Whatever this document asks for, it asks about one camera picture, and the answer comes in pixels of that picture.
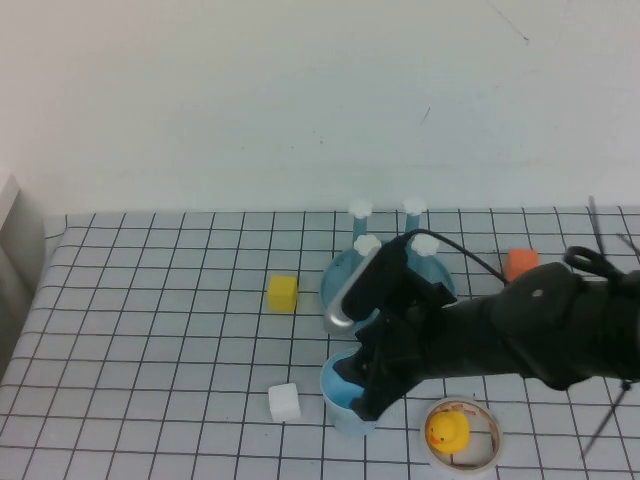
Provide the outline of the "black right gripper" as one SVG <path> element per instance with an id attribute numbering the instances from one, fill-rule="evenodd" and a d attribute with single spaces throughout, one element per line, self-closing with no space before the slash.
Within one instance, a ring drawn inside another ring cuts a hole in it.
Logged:
<path id="1" fill-rule="evenodd" d="M 374 319 L 356 331 L 360 350 L 335 355 L 337 375 L 364 388 L 350 402 L 361 420 L 377 421 L 423 373 L 422 327 L 455 301 L 442 283 L 403 282 L 386 295 Z"/>

